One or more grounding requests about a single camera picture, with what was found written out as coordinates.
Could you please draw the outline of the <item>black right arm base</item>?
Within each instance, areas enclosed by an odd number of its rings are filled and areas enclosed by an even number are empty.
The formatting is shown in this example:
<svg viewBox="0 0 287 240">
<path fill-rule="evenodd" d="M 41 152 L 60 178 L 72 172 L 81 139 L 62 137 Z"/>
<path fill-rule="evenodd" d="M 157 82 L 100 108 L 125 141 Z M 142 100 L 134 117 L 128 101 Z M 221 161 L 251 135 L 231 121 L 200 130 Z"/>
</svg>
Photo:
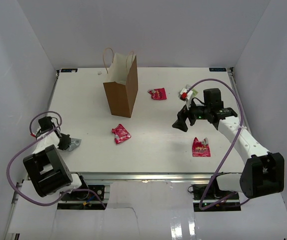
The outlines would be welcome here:
<svg viewBox="0 0 287 240">
<path fill-rule="evenodd" d="M 195 213 L 202 212 L 199 208 L 199 203 L 206 189 L 207 184 L 192 184 L 187 188 L 188 193 L 192 195 L 193 198 L 193 210 Z M 202 207 L 207 207 L 210 204 L 230 195 L 231 191 L 221 191 L 210 188 L 202 202 Z M 241 211 L 240 198 L 236 193 L 226 200 L 221 200 L 220 203 L 216 204 L 213 207 L 210 207 L 205 210 L 205 212 L 238 212 Z"/>
</svg>

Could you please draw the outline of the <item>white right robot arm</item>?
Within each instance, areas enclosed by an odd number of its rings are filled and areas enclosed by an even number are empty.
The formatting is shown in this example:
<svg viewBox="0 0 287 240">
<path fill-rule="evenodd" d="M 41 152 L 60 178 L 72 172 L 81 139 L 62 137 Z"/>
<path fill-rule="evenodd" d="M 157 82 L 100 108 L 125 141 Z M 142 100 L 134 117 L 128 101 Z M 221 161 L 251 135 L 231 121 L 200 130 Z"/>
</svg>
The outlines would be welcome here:
<svg viewBox="0 0 287 240">
<path fill-rule="evenodd" d="M 185 101 L 185 105 L 178 112 L 173 128 L 187 132 L 187 121 L 193 126 L 197 120 L 207 120 L 234 144 L 234 149 L 244 163 L 241 174 L 216 176 L 209 187 L 210 195 L 219 200 L 228 191 L 241 192 L 247 198 L 254 199 L 282 192 L 285 179 L 284 157 L 279 152 L 270 152 L 242 126 L 241 117 L 232 108 L 224 107 L 218 88 L 205 89 L 203 96 L 203 103 L 195 104 L 195 96 L 187 88 L 179 92 L 179 98 Z"/>
</svg>

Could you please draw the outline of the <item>silver snack packet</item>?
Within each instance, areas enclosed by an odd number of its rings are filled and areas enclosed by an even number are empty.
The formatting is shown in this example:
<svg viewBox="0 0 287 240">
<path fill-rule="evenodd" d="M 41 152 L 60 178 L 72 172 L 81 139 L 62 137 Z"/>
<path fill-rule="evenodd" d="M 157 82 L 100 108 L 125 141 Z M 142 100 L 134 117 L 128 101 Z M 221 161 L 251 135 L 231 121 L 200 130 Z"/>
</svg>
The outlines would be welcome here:
<svg viewBox="0 0 287 240">
<path fill-rule="evenodd" d="M 79 139 L 79 138 L 71 138 L 70 139 L 70 144 L 69 144 L 69 146 L 67 148 L 67 151 L 71 152 L 71 151 L 75 150 L 77 147 L 80 146 L 81 142 L 82 142 L 82 140 Z"/>
</svg>

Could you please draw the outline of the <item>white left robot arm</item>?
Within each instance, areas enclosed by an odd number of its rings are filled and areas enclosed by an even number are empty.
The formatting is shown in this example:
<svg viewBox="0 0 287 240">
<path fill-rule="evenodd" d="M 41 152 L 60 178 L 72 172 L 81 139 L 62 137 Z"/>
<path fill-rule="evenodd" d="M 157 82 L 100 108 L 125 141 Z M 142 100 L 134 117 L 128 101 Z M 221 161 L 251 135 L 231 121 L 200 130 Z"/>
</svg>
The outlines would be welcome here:
<svg viewBox="0 0 287 240">
<path fill-rule="evenodd" d="M 38 124 L 35 138 L 39 142 L 32 154 L 23 159 L 36 193 L 45 197 L 57 191 L 69 191 L 77 199 L 85 199 L 89 195 L 89 187 L 84 178 L 71 173 L 61 156 L 61 152 L 71 152 L 79 147 L 82 140 L 61 133 L 50 116 L 40 118 Z"/>
</svg>

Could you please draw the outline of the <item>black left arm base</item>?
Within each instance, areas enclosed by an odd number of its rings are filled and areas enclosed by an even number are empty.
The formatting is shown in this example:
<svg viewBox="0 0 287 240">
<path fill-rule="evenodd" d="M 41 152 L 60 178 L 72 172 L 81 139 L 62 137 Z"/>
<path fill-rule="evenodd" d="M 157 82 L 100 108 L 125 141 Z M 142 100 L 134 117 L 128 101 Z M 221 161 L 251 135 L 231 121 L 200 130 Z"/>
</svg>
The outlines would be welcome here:
<svg viewBox="0 0 287 240">
<path fill-rule="evenodd" d="M 105 198 L 105 186 L 104 185 L 88 185 L 88 189 L 95 192 L 98 197 L 104 201 Z M 97 201 L 98 198 L 89 191 L 74 191 L 72 193 L 67 193 L 62 199 L 62 201 Z"/>
</svg>

